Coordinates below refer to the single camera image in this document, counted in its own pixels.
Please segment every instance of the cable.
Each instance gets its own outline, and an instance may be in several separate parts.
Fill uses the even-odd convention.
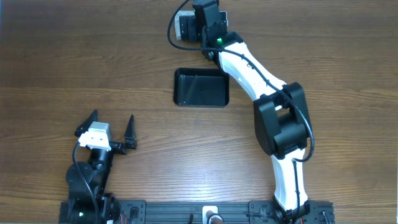
[[[295,168],[295,184],[296,184],[296,193],[297,193],[297,202],[298,202],[297,213],[296,213],[296,216],[295,216],[295,218],[294,218],[294,220],[296,220],[296,218],[297,218],[298,215],[299,215],[299,211],[300,211],[300,197],[299,197],[300,192],[299,192],[299,182],[298,182],[298,180],[297,180],[296,162],[307,162],[308,160],[310,160],[311,157],[312,157],[312,155],[313,155],[314,148],[315,148],[315,138],[314,138],[314,136],[313,136],[313,133],[312,133],[312,129],[311,129],[311,127],[310,127],[310,124],[308,123],[307,119],[305,119],[304,114],[303,114],[303,113],[301,112],[301,110],[297,107],[297,105],[294,103],[294,101],[293,101],[285,92],[281,91],[281,90],[278,89],[276,86],[274,86],[274,85],[261,73],[261,71],[256,67],[256,65],[253,64],[253,63],[252,63],[247,57],[245,57],[244,55],[239,54],[239,53],[237,53],[237,52],[234,52],[234,51],[232,51],[232,50],[226,50],[226,49],[218,49],[218,48],[212,48],[212,47],[182,47],[182,46],[179,46],[179,45],[175,44],[175,43],[173,42],[173,40],[171,39],[171,37],[170,37],[171,26],[172,26],[172,24],[173,24],[173,21],[174,21],[174,19],[175,19],[175,16],[176,16],[177,13],[179,12],[179,10],[181,10],[181,8],[184,7],[184,5],[186,5],[187,2],[189,2],[189,0],[185,0],[185,1],[181,4],[181,6],[178,7],[178,9],[174,12],[174,14],[173,14],[173,16],[172,16],[172,18],[171,18],[171,20],[170,20],[170,22],[169,22],[169,26],[168,26],[168,28],[167,28],[167,39],[169,40],[169,43],[170,43],[173,47],[175,47],[175,48],[177,48],[177,49],[180,49],[180,50],[197,50],[197,51],[199,51],[199,50],[204,50],[204,51],[215,51],[215,52],[220,52],[220,53],[221,53],[221,52],[226,52],[226,53],[233,54],[233,55],[236,55],[236,56],[238,56],[238,57],[241,57],[242,59],[244,59],[245,61],[247,61],[248,64],[249,64],[253,69],[255,69],[255,71],[261,76],[261,78],[265,81],[265,83],[266,83],[267,85],[269,85],[269,86],[270,86],[271,88],[273,88],[276,92],[278,92],[279,94],[281,94],[281,95],[286,99],[286,101],[287,101],[291,106],[293,106],[294,109],[298,112],[298,114],[302,117],[303,122],[304,122],[305,129],[307,130],[308,135],[309,135],[309,137],[310,137],[310,151],[309,151],[308,155],[306,156],[306,158],[304,158],[304,159],[297,159],[297,158],[293,158],[293,159],[292,159],[292,162],[293,162],[294,168]]]
[[[77,164],[77,161],[76,161],[76,153],[77,153],[77,149],[78,149],[78,148],[79,148],[79,142],[76,143],[75,149],[73,150],[72,160],[73,160],[73,164],[75,165],[75,167],[76,167],[76,169],[77,169],[78,175],[79,175],[80,178],[84,181],[84,183],[86,184],[86,188],[87,188],[87,190],[88,190],[89,193],[90,193],[91,199],[92,199],[93,204],[94,204],[94,209],[95,209],[95,224],[97,224],[97,223],[98,223],[98,215],[99,215],[99,213],[100,213],[100,212],[99,212],[99,208],[98,208],[98,203],[97,203],[97,201],[95,200],[94,194],[93,194],[93,192],[91,191],[90,186],[88,185],[88,183],[87,183],[87,181],[86,181],[86,179],[85,179],[85,176],[83,175],[83,172],[81,171],[79,165]]]

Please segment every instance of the wood grain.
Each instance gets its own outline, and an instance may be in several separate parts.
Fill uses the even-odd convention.
[[[116,156],[109,178],[118,198],[271,199],[272,163],[235,81],[222,109],[172,101],[175,69],[215,67],[168,44],[180,3],[3,0],[2,222],[57,222],[73,132],[93,109],[115,140],[136,119],[138,150]],[[304,165],[308,196],[334,202],[338,223],[395,223],[398,2],[224,0],[221,9],[258,61],[305,88],[317,141]]]

